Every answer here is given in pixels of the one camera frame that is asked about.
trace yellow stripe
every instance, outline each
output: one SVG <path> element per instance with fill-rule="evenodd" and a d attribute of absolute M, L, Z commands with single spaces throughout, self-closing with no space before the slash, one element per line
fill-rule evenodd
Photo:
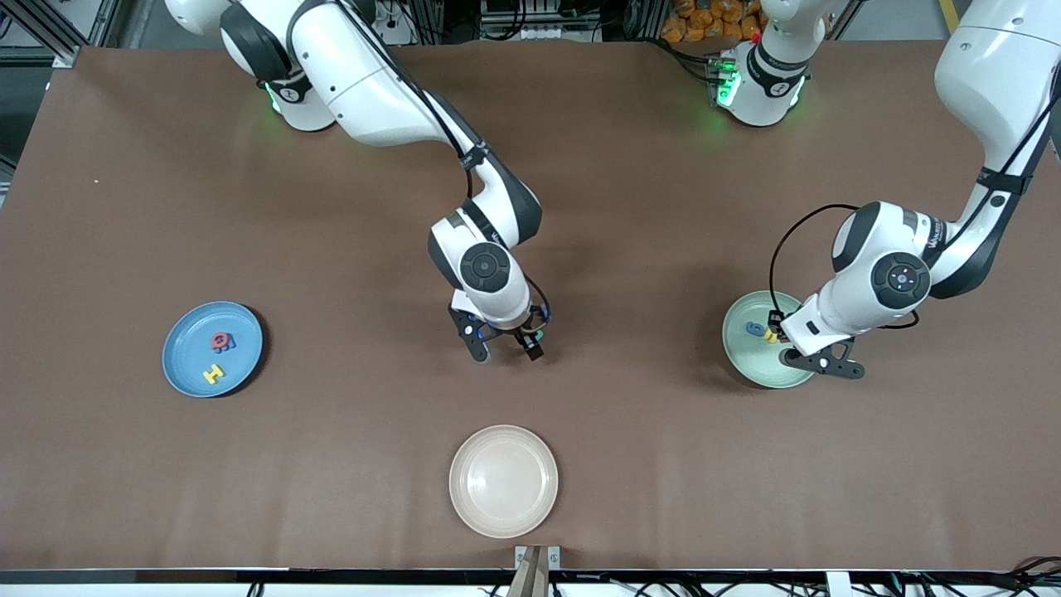
<path fill-rule="evenodd" d="M 954 0 L 939 0 L 939 7 L 943 11 L 946 29 L 954 33 L 958 29 L 958 10 L 954 7 Z"/>

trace plate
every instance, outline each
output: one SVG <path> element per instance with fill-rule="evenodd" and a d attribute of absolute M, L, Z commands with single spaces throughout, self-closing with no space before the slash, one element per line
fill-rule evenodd
<path fill-rule="evenodd" d="M 223 397 L 255 372 L 263 345 L 261 322 L 250 310 L 228 301 L 207 303 L 188 312 L 166 337 L 162 373 L 182 394 Z"/>
<path fill-rule="evenodd" d="M 782 312 L 790 314 L 799 309 L 800 302 L 796 298 L 783 292 L 775 294 Z M 771 310 L 770 293 L 765 289 L 737 298 L 723 322 L 723 347 L 741 375 L 766 388 L 794 388 L 814 374 L 781 363 L 781 353 L 793 346 L 781 343 L 770 345 L 763 338 L 752 336 L 746 329 L 748 322 L 765 327 Z"/>
<path fill-rule="evenodd" d="M 450 467 L 450 499 L 466 525 L 491 539 L 512 539 L 549 516 L 559 489 L 545 442 L 512 425 L 475 433 Z"/>

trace black circular joint cap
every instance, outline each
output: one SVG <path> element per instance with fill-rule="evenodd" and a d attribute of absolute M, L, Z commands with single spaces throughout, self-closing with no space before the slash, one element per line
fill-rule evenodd
<path fill-rule="evenodd" d="M 510 265 L 504 248 L 492 242 L 480 242 L 460 257 L 460 276 L 475 289 L 498 292 L 508 283 Z"/>
<path fill-rule="evenodd" d="M 925 297 L 932 276 L 916 254 L 897 251 L 877 259 L 871 282 L 877 302 L 889 310 L 905 310 Z"/>

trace brown table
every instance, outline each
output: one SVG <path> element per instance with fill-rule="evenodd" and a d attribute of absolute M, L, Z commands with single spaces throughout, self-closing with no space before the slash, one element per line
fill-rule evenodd
<path fill-rule="evenodd" d="M 977 292 L 858 343 L 866 380 L 750 387 L 719 330 L 784 229 L 828 201 L 953 218 L 981 163 L 937 100 L 937 42 L 827 43 L 803 102 L 738 125 L 646 45 L 400 50 L 544 206 L 517 249 L 545 359 L 474 365 L 429 226 L 440 143 L 301 134 L 221 52 L 86 50 L 54 75 L 0 211 L 0 567 L 1008 568 L 1061 550 L 1061 170 L 1044 159 Z M 839 213 L 779 262 L 805 296 Z M 274 349 L 223 400 L 159 370 L 211 300 Z M 553 449 L 532 534 L 466 528 L 450 459 L 509 423 Z"/>

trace pile of orange objects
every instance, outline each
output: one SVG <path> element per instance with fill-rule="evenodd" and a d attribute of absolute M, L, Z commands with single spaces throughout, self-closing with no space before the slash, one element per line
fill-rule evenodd
<path fill-rule="evenodd" d="M 672 43 L 723 35 L 751 39 L 768 21 L 759 0 L 673 0 L 674 14 L 663 21 L 660 37 Z"/>

